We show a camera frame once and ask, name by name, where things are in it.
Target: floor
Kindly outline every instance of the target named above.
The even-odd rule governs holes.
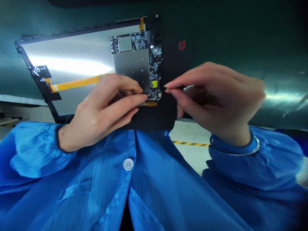
[[[48,107],[14,107],[8,105],[0,105],[6,116],[30,116],[31,121],[54,123],[52,115]],[[0,141],[9,132],[11,128],[0,127]],[[176,121],[173,130],[170,133],[173,141],[181,143],[192,142],[200,144],[210,143],[210,132],[202,128],[196,123]],[[206,161],[210,160],[210,154],[207,146],[194,146],[185,144],[175,144],[185,160],[198,173],[207,168]],[[308,158],[304,159],[303,169],[297,175],[299,183],[308,186]]]

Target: bracelet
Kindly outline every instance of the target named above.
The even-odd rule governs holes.
[[[210,143],[211,145],[214,146],[214,148],[216,149],[216,151],[220,152],[220,153],[223,153],[223,154],[227,154],[227,155],[231,155],[231,156],[249,156],[249,155],[252,155],[252,154],[255,154],[259,149],[260,149],[260,141],[258,140],[258,138],[256,136],[253,136],[253,138],[256,140],[257,142],[257,146],[256,148],[249,152],[249,153],[245,153],[245,154],[235,154],[235,153],[226,153],[226,152],[222,152],[222,151],[219,151],[219,149],[215,146],[214,144],[214,140],[213,139],[210,139]]]

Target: label sticker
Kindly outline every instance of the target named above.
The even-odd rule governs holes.
[[[158,87],[158,84],[157,84],[157,80],[156,81],[152,81],[152,88],[156,88]]]

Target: circuit board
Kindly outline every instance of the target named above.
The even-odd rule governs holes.
[[[161,45],[155,45],[152,31],[110,37],[111,52],[115,71],[135,79],[148,95],[148,100],[160,101],[162,62]]]

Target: red square mark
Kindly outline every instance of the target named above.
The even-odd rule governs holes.
[[[185,42],[185,40],[182,41],[182,42],[179,42],[179,50],[183,50],[183,49],[185,49],[185,47],[186,47],[186,42]]]

